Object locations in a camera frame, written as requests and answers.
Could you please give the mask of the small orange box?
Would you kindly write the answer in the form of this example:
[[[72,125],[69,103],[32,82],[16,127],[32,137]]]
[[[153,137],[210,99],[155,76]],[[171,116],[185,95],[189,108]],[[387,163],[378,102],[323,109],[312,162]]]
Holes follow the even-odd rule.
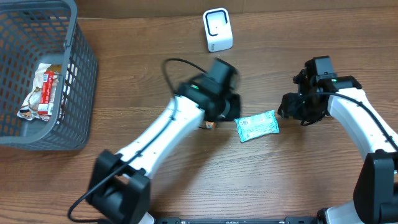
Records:
[[[211,121],[202,121],[199,125],[199,128],[201,129],[207,129],[207,130],[213,130],[216,127],[216,123],[215,122],[211,122]]]

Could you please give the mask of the teal white tissue pack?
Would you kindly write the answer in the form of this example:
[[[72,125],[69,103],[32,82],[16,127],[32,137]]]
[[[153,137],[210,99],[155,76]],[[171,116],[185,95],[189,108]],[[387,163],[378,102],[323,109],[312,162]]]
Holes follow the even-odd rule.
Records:
[[[246,142],[267,134],[278,134],[280,132],[274,110],[238,118],[234,121],[236,122],[237,132],[241,142]]]

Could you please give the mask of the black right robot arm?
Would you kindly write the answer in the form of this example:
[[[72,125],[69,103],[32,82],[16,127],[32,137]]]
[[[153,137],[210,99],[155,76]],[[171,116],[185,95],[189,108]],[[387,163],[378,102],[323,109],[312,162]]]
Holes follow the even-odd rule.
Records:
[[[297,75],[297,93],[282,97],[278,114],[302,126],[324,116],[335,118],[358,148],[364,162],[352,201],[324,208],[320,223],[397,223],[397,133],[371,106],[352,76],[311,81]]]

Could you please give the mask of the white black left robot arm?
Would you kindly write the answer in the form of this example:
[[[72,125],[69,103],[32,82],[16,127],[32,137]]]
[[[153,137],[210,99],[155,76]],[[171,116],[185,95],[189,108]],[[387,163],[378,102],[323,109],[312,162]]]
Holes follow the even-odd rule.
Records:
[[[174,148],[204,121],[232,121],[240,116],[240,95],[183,83],[164,112],[132,143],[96,159],[86,201],[105,223],[152,223],[151,180]]]

